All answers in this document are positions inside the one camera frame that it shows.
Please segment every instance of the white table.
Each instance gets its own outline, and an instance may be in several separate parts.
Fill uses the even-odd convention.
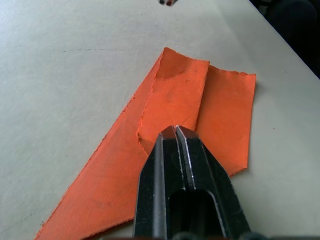
[[[0,239],[33,239],[165,46],[257,74],[232,183],[252,230],[320,234],[320,80],[248,0],[179,1],[1,3]]]

